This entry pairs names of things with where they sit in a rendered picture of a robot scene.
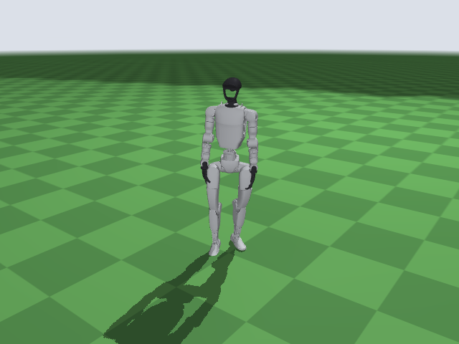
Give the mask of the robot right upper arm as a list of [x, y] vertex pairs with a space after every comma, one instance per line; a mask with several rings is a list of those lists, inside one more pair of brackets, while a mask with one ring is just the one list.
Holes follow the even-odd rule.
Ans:
[[215, 110], [217, 106], [210, 106], [205, 111], [205, 134], [204, 134], [204, 142], [205, 143], [212, 143], [214, 141], [214, 135], [212, 134], [214, 129], [214, 116]]

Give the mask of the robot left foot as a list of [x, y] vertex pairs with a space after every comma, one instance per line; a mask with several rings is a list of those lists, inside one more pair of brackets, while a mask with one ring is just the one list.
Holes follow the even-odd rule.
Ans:
[[234, 243], [234, 245], [241, 251], [246, 250], [246, 246], [241, 240], [240, 237], [234, 238], [234, 233], [231, 235], [230, 240]]

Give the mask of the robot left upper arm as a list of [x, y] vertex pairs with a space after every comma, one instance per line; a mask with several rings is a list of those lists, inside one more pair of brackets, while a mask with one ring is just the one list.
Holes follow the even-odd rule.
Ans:
[[247, 128], [249, 138], [247, 139], [247, 147], [248, 148], [256, 148], [257, 147], [257, 119], [258, 114], [255, 110], [251, 109], [244, 109], [245, 112], [245, 119], [248, 121]]

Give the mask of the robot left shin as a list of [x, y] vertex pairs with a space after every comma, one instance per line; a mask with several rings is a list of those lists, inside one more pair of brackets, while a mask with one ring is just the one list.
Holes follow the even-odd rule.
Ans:
[[233, 222], [234, 222], [234, 238], [240, 237], [242, 225], [245, 221], [246, 207], [241, 208], [240, 211], [235, 211], [233, 209]]

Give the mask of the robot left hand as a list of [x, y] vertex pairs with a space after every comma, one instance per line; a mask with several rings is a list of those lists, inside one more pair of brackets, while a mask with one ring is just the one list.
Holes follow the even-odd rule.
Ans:
[[254, 180], [255, 180], [255, 174], [257, 173], [256, 170], [257, 170], [257, 167], [256, 167], [256, 166], [253, 166], [252, 169], [251, 169], [251, 171], [250, 171], [250, 173], [251, 173], [251, 180], [250, 180], [250, 182], [251, 182], [251, 183], [250, 183], [249, 187], [246, 188], [246, 189], [249, 189], [249, 188], [252, 187], [252, 184], [253, 184], [253, 182], [254, 182]]

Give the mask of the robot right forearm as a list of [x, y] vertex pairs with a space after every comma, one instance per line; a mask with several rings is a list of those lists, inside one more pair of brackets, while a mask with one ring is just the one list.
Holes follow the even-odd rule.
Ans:
[[200, 164], [202, 166], [202, 163], [203, 162], [207, 162], [207, 166], [209, 165], [209, 156], [210, 156], [210, 148], [212, 147], [211, 144], [209, 143], [205, 143], [204, 142], [204, 135], [203, 135], [203, 138], [202, 138], [202, 155], [201, 155], [201, 160], [200, 160]]

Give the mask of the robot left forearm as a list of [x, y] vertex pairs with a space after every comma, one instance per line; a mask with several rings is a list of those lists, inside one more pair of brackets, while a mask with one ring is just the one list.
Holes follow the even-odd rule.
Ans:
[[249, 148], [249, 162], [250, 162], [250, 170], [252, 169], [253, 166], [257, 166], [258, 158], [257, 158], [257, 153], [258, 153], [258, 140], [257, 140], [257, 147], [256, 148]]

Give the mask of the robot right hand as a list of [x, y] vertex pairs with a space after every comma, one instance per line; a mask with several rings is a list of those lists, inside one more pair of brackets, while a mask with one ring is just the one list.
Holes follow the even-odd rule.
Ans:
[[207, 166], [207, 162], [206, 161], [202, 163], [201, 169], [202, 169], [202, 175], [204, 177], [205, 183], [207, 183], [207, 182], [210, 183], [210, 180], [207, 178], [208, 166]]

